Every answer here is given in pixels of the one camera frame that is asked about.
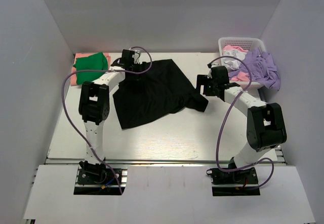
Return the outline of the black t shirt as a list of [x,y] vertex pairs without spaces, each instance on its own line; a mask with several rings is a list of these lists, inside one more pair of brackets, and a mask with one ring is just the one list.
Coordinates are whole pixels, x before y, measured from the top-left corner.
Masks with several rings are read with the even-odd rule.
[[209,103],[172,59],[154,61],[141,75],[126,74],[113,100],[122,129],[151,123],[183,108],[204,112]]

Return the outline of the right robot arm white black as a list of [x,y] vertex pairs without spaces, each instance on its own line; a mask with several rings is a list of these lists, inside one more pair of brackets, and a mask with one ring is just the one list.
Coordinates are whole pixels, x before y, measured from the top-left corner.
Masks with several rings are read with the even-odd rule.
[[[240,183],[247,177],[246,169],[263,161],[271,161],[264,155],[286,142],[287,132],[281,106],[278,103],[267,104],[250,95],[239,84],[229,82],[224,66],[211,68],[210,75],[197,76],[196,91],[201,90],[205,96],[216,96],[230,104],[217,138],[216,164],[220,171],[228,172],[233,182]],[[219,164],[221,135],[232,108],[236,108],[247,118],[247,143],[232,157],[227,168],[221,168]]]

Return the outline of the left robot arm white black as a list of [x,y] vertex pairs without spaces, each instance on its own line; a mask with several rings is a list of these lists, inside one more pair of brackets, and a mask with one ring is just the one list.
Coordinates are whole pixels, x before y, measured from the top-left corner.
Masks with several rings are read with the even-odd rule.
[[125,80],[125,70],[144,71],[139,58],[140,48],[123,50],[121,58],[114,61],[111,70],[92,82],[84,82],[80,94],[78,111],[84,122],[87,139],[85,160],[90,164],[101,164],[103,151],[103,126],[110,111],[110,92]]

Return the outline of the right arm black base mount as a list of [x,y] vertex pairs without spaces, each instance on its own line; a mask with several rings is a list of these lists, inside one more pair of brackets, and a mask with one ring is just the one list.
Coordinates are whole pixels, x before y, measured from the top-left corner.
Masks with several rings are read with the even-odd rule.
[[210,168],[206,174],[212,178],[214,185],[255,185],[258,183],[258,177],[255,168],[249,168],[234,172],[224,172],[218,168]]

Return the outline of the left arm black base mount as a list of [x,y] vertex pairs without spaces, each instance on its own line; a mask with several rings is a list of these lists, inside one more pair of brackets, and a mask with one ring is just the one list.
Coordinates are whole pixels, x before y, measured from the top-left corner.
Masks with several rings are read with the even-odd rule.
[[88,161],[79,162],[77,175],[79,185],[117,185],[114,173],[104,164],[91,164]]

